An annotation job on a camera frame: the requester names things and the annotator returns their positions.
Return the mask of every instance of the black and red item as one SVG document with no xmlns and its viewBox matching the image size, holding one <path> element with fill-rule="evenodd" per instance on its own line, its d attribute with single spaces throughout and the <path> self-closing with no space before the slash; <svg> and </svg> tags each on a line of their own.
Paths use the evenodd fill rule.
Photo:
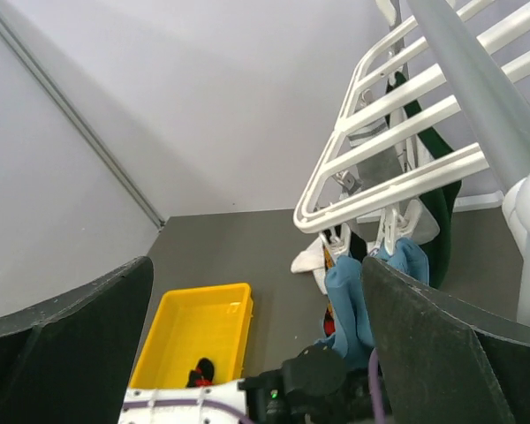
<svg viewBox="0 0 530 424">
<path fill-rule="evenodd" d="M 214 364 L 207 358 L 202 358 L 196 368 L 188 374 L 187 388 L 211 386 L 214 379 Z"/>
<path fill-rule="evenodd" d="M 338 237 L 341 233 L 341 230 L 342 226 L 337 225 L 336 234 L 338 235 Z M 326 239 L 329 239 L 329 233 L 325 231 L 324 234 L 326 235 Z M 332 268 L 335 264 L 332 261 L 332 258 L 329 255 L 328 250 L 326 249 L 326 246 L 324 246 L 322 249 L 324 252 L 324 269 L 326 270 L 326 272 L 328 272 L 328 269 Z M 363 259 L 367 256 L 367 243 L 363 238 L 358 236 L 353 231 L 352 239 L 350 240 L 350 256 L 360 262 L 363 262 Z M 336 332 L 336 324 L 334 323 L 334 315 L 332 312 L 332 305 L 330 303 L 328 303 L 328 306 L 326 307 L 326 312 L 324 313 L 324 320 L 322 324 L 326 337 Z"/>
</svg>

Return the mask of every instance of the white cloth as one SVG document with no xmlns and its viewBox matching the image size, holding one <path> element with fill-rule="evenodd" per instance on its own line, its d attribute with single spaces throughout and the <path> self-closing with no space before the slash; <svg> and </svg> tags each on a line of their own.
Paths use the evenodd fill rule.
<svg viewBox="0 0 530 424">
<path fill-rule="evenodd" d="M 291 264 L 291 273 L 298 274 L 301 272 L 310 272 L 322 294 L 327 294 L 324 278 L 324 252 L 320 238 L 315 239 L 306 250 L 300 252 Z"/>
</svg>

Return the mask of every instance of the gray metal tube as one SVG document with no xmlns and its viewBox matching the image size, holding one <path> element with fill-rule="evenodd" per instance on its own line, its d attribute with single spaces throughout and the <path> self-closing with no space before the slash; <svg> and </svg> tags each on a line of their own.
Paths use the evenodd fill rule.
<svg viewBox="0 0 530 424">
<path fill-rule="evenodd" d="M 408 0 L 506 193 L 530 173 L 530 105 L 445 0 Z"/>
</svg>

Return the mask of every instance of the white panel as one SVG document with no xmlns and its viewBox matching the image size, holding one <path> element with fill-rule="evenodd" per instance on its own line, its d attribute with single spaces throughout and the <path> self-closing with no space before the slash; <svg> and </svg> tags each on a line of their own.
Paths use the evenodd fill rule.
<svg viewBox="0 0 530 424">
<path fill-rule="evenodd" d="M 0 39 L 0 315 L 146 254 L 156 234 Z"/>
<path fill-rule="evenodd" d="M 0 0 L 164 216 L 293 208 L 374 0 Z"/>
<path fill-rule="evenodd" d="M 456 2 L 456 9 L 467 2 L 468 0 L 458 0 Z M 526 3 L 528 3 L 528 0 L 496 0 L 484 11 L 470 19 L 467 22 L 467 27 L 472 34 L 478 35 Z M 401 0 L 401 9 L 404 17 L 411 16 L 410 9 L 408 8 L 408 0 Z M 418 39 L 420 36 L 422 36 L 422 33 L 420 29 L 417 28 L 406 37 L 406 44 L 408 45 L 410 42 Z M 530 50 L 530 32 L 523 35 L 503 49 L 500 49 L 493 55 L 493 58 L 499 63 L 499 65 L 503 65 L 507 64 L 512 59 L 522 55 L 528 50 Z M 435 59 L 431 50 L 427 50 L 424 54 L 420 55 L 411 63 L 409 63 L 408 69 L 411 76 L 413 76 L 420 73 L 421 71 L 424 71 L 434 63 Z M 530 102 L 530 77 L 518 82 L 516 87 L 526 96 L 527 100 Z M 427 107 L 428 105 L 433 104 L 434 102 L 439 101 L 450 94 L 450 88 L 447 84 L 445 84 L 423 96 L 421 99 L 421 104 L 422 106 Z M 463 113 L 458 113 L 454 117 L 441 122 L 436 126 L 436 129 L 440 132 L 444 139 L 451 144 L 453 148 L 463 148 L 476 141 Z M 493 193 L 498 189 L 498 184 L 493 172 L 491 170 L 486 170 L 465 178 L 461 188 L 460 196 Z"/>
</svg>

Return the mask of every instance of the cable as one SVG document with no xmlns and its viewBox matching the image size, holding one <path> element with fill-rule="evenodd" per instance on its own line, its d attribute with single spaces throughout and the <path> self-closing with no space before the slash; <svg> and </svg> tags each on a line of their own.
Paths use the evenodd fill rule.
<svg viewBox="0 0 530 424">
<path fill-rule="evenodd" d="M 385 410 L 382 405 L 381 386 L 379 385 L 379 356 L 374 349 L 369 357 L 369 391 L 376 424 L 385 424 Z"/>
<path fill-rule="evenodd" d="M 154 402 L 154 407 L 156 406 L 196 406 L 198 404 L 199 404 L 198 399 L 157 399 Z M 237 418 L 239 422 L 241 422 L 242 424 L 255 424 L 252 420 L 250 420 L 248 417 L 246 417 L 243 413 L 238 411 L 236 408 L 233 408 L 222 402 L 204 399 L 202 400 L 202 407 L 204 406 L 228 413 L 229 415 L 232 415 L 233 417 Z M 145 408 L 145 407 L 148 407 L 147 401 L 124 402 L 124 405 L 122 406 L 122 408 L 124 409 L 125 408 L 130 408 L 130 409 Z"/>
</svg>

